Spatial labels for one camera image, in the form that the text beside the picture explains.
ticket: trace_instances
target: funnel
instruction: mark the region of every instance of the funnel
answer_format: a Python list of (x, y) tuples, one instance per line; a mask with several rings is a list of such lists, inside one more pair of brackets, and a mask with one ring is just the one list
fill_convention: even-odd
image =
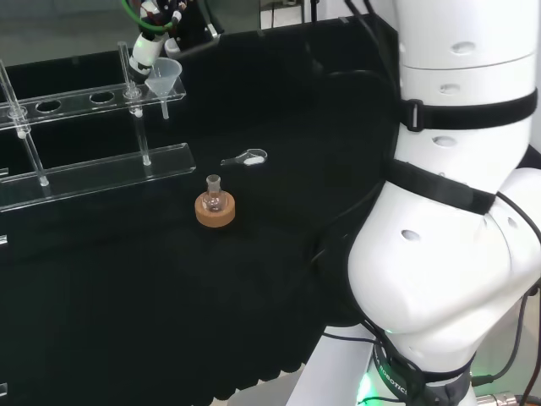
[(183, 67), (177, 61), (169, 58), (158, 58), (150, 71), (149, 78), (145, 81), (149, 89), (161, 100), (163, 118), (169, 119), (167, 111), (167, 96), (171, 91), (175, 80), (183, 71)]

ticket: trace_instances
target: cable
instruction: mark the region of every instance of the cable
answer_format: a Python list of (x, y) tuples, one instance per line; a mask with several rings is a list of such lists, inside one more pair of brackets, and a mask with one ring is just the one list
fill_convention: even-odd
[(131, 7), (129, 7), (128, 0), (120, 0), (120, 3), (123, 5), (124, 10), (128, 15), (132, 18), (133, 21), (135, 21), (137, 24), (139, 24), (141, 27), (157, 32), (157, 33), (165, 33), (168, 32), (170, 29), (172, 29), (172, 23), (168, 23), (166, 25), (150, 25), (148, 23), (145, 23), (133, 10)]
[(369, 402), (370, 400), (380, 400), (382, 402), (391, 402), (391, 403), (402, 403), (402, 400), (398, 400), (398, 399), (381, 398), (379, 396), (373, 396), (371, 398), (364, 398), (360, 402), (357, 402), (357, 405)]
[[(526, 214), (513, 200), (509, 199), (507, 196), (503, 195), (501, 192), (498, 192), (496, 194), (500, 199), (502, 199), (507, 205), (509, 205), (514, 211), (516, 211), (527, 223), (528, 226), (533, 230), (535, 233), (535, 236), (538, 238), (539, 243), (541, 244), (541, 231), (539, 231), (539, 228), (533, 222), (533, 220), (529, 217), (528, 214)], [(535, 384), (535, 381), (538, 379), (539, 376), (539, 370), (541, 370), (541, 300), (539, 300), (539, 331), (538, 331), (538, 355), (537, 360), (535, 362), (535, 368), (533, 369), (532, 377), (530, 378), (530, 382), (527, 384), (526, 391), (524, 391), (524, 394), (522, 395), (522, 399), (520, 402), (520, 406), (524, 406), (526, 403), (526, 400), (528, 399), (528, 396), (530, 392), (532, 391), (533, 385)]]
[(312, 17), (312, 23), (318, 21), (318, 0), (310, 0), (310, 12)]
[(334, 334), (329, 334), (328, 332), (324, 332), (322, 334), (322, 336), (323, 337), (328, 337), (328, 338), (334, 338), (335, 340), (340, 340), (340, 341), (354, 341), (354, 342), (357, 342), (357, 343), (371, 343), (373, 345), (379, 345), (379, 346), (383, 347), (383, 344), (380, 343), (379, 341), (371, 340), (369, 338), (335, 336)]
[(340, 220), (342, 217), (348, 215), (352, 211), (357, 210), (359, 207), (363, 206), (364, 204), (368, 203), (376, 194), (378, 194), (383, 188), (383, 182), (378, 182), (366, 195), (363, 196), (361, 200), (353, 204), (352, 206), (348, 207), (346, 210), (342, 211), (338, 215), (334, 216), (331, 220), (326, 222), (323, 226), (319, 228), (314, 234), (315, 236), (309, 241), (309, 262), (310, 264), (313, 264), (317, 261), (317, 259), (324, 253), (325, 250), (322, 250), (318, 253), (315, 251), (320, 246), (321, 236), (327, 231), (327, 229), (332, 226), (334, 223), (336, 223), (338, 220)]
[[(515, 399), (518, 403), (522, 401), (523, 396), (521, 395), (515, 395)], [(537, 396), (528, 396), (526, 399), (526, 403), (535, 404), (536, 406), (541, 406), (541, 398), (538, 398)]]
[(505, 364), (504, 368), (500, 372), (498, 372), (496, 375), (474, 376), (472, 378), (473, 387), (480, 387), (481, 385), (486, 385), (488, 383), (494, 382), (496, 379), (500, 379), (511, 368), (511, 366), (513, 365), (513, 362), (515, 362), (516, 353), (518, 353), (518, 347), (521, 343), (522, 326), (524, 323), (524, 313), (526, 310), (526, 303), (527, 303), (528, 296), (529, 296), (529, 292), (525, 294), (524, 296), (522, 296), (521, 309), (518, 312), (518, 326), (516, 327), (515, 344), (513, 345), (511, 357), (507, 361), (507, 364)]
[[(362, 13), (358, 11), (358, 8), (355, 7), (355, 4), (353, 4), (352, 0), (344, 0), (344, 3), (347, 5), (347, 8), (349, 8), (349, 11), (351, 11), (353, 16), (357, 19), (357, 21), (363, 26), (364, 30), (369, 35), (370, 40), (374, 43), (376, 49), (378, 50), (378, 54), (380, 55), (380, 61), (381, 61), (381, 64), (383, 65), (383, 69), (385, 70), (385, 74), (387, 75), (388, 80), (391, 82), (392, 88), (394, 92), (396, 93), (396, 96), (398, 96), (398, 88), (396, 87), (394, 75), (392, 73), (392, 69), (391, 69), (391, 66), (389, 65), (389, 62), (387, 61), (387, 58), (381, 52), (381, 46), (380, 46), (380, 41), (378, 40), (378, 36), (372, 31), (370, 26), (366, 23), (365, 18), (363, 17)], [(376, 25), (376, 28), (377, 28), (378, 16), (374, 12), (374, 8), (372, 7), (372, 4), (370, 4), (369, 0), (364, 0), (364, 4), (367, 10), (369, 11), (369, 14), (373, 17), (374, 24)]]

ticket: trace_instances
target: black strap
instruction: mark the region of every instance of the black strap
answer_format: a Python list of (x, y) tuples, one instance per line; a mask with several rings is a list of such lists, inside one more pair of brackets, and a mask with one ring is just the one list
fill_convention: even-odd
[(495, 195), (396, 159), (388, 162), (386, 179), (415, 195), (480, 215), (486, 214), (495, 200)]
[(537, 105), (537, 89), (520, 99), (480, 106), (427, 106), (421, 100), (402, 100), (400, 121), (416, 133), (424, 129), (489, 129), (522, 121)]
[(373, 360), (381, 380), (395, 397), (409, 406), (457, 406), (467, 394), (470, 387), (470, 366), (475, 355), (462, 368), (451, 372), (424, 372), (424, 382), (441, 382), (458, 377), (457, 380), (440, 387), (424, 387), (418, 398), (413, 397), (413, 388), (409, 387), (404, 374), (413, 370), (397, 368), (392, 361), (389, 363), (383, 354), (383, 349), (375, 345)]

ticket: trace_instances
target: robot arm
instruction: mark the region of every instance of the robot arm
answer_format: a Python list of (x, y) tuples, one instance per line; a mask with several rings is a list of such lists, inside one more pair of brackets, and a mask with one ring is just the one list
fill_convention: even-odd
[[(141, 21), (155, 27), (170, 25), (174, 29), (182, 18), (186, 3), (178, 0), (146, 0), (140, 7)], [(141, 34), (135, 42), (129, 59), (130, 73), (136, 83), (143, 83), (148, 77), (161, 49), (167, 42), (168, 55), (178, 55), (180, 50), (174, 38), (167, 39), (167, 30), (150, 30), (139, 26)]]
[[(402, 100), (413, 102), (413, 117), (400, 127), (394, 161), (438, 187), (441, 177), (476, 195), (500, 190), (541, 227), (541, 171), (513, 172), (532, 117), (493, 125), (493, 114), (473, 125), (460, 114), (479, 118), (536, 96), (538, 0), (396, 0), (396, 11)], [(438, 121), (438, 112), (453, 119)], [(501, 199), (479, 212), (405, 184), (385, 183), (352, 247), (349, 279), (363, 312), (405, 359), (448, 374), (539, 280), (541, 246)], [(471, 390), (462, 399), (477, 404)]]

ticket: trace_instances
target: black table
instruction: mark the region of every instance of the black table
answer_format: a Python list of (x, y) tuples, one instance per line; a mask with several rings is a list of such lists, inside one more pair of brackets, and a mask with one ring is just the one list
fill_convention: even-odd
[[(347, 294), (347, 247), (329, 245), (318, 273), (303, 251), (380, 179), (389, 91), (371, 74), (331, 74), (381, 71), (367, 36), (340, 20), (223, 36), (183, 67), (188, 96), (169, 122), (159, 107), (145, 115), (150, 147), (188, 142), (195, 173), (0, 217), (9, 238), (0, 382), (10, 404), (206, 405), (296, 370), (326, 323), (354, 322), (336, 299)], [(20, 98), (122, 80), (115, 52), (9, 73)], [(46, 167), (137, 149), (127, 112), (33, 134)], [(29, 171), (15, 134), (1, 136), (1, 166)], [(268, 162), (219, 166), (247, 148), (265, 149)], [(237, 201), (222, 230), (194, 217), (211, 173)], [(368, 209), (328, 240), (351, 239)]]

